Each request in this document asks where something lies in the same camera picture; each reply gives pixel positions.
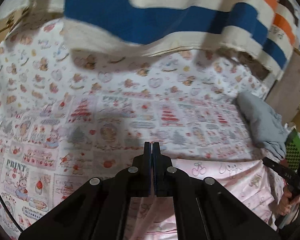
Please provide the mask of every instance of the human hand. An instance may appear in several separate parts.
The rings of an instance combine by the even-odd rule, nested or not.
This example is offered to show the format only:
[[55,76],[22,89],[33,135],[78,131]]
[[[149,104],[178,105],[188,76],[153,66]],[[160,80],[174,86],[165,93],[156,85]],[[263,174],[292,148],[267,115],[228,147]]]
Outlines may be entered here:
[[285,216],[291,213],[291,207],[295,204],[299,205],[300,195],[296,196],[293,200],[289,201],[292,197],[292,193],[289,191],[288,186],[283,188],[283,195],[277,207],[277,213],[279,215]]

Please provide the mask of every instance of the printed fabric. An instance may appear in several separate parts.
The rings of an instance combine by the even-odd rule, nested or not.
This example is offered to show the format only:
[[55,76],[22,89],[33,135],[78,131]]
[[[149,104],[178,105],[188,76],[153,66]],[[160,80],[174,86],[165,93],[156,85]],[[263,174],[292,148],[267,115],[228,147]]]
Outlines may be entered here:
[[[259,161],[269,152],[253,147],[231,104],[239,91],[267,92],[248,67],[202,50],[143,58],[70,51],[63,27],[30,15],[0,45],[0,194],[22,228],[89,178],[129,167],[145,141],[158,141],[190,176],[215,177],[275,228],[269,204],[282,179]],[[0,224],[18,238],[1,204]],[[133,199],[125,234],[176,238],[171,199]]]

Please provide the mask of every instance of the metal screw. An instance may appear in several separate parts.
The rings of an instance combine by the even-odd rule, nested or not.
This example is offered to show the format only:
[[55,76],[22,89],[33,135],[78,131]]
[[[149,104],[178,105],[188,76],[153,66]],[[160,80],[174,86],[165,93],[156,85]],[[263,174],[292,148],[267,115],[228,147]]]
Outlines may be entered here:
[[167,168],[167,172],[169,172],[169,173],[175,173],[175,172],[177,172],[177,168],[173,167],[173,166],[169,166]]
[[135,167],[135,166],[132,166],[132,167],[130,167],[130,168],[128,168],[128,171],[130,172],[130,173],[136,173],[136,172],[138,172],[138,168],[137,167]]
[[213,185],[215,180],[212,177],[207,177],[204,179],[204,182],[207,183],[208,185]]
[[95,185],[98,185],[100,183],[100,179],[92,178],[92,179],[90,179],[89,182],[90,182],[91,185],[95,186]]

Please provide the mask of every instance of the gray cloth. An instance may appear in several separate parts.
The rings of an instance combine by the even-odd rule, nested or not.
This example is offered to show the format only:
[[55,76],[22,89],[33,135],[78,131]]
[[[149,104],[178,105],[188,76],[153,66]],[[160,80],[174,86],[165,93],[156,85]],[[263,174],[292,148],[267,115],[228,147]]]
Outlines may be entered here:
[[278,159],[283,159],[286,155],[284,143],[288,133],[282,127],[281,115],[249,92],[239,93],[237,103],[248,121],[254,144],[269,150]]

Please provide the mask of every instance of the christmas tree print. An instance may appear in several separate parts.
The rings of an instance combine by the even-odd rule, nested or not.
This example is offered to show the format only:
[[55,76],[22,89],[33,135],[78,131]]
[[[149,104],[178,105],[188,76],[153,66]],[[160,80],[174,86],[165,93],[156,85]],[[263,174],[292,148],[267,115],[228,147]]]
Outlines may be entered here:
[[77,127],[69,136],[68,142],[73,143],[74,145],[78,143],[83,143],[85,140],[85,135],[81,131],[80,127]]
[[88,100],[82,99],[80,104],[78,105],[77,109],[71,114],[72,120],[70,119],[69,122],[74,122],[76,119],[83,121],[91,121],[91,112],[88,110]]
[[179,124],[180,119],[176,117],[175,111],[168,105],[162,106],[161,121],[163,126],[182,126],[182,124]]
[[11,130],[12,130],[12,121],[10,121],[10,123],[5,125],[2,129],[2,131],[7,135],[11,133]]
[[173,143],[178,145],[185,145],[186,139],[177,131],[173,133]]
[[216,116],[217,116],[217,119],[219,121],[219,123],[222,125],[222,126],[226,126],[226,127],[229,127],[230,125],[228,124],[228,121],[224,118],[224,116],[219,113],[219,112],[215,112]]

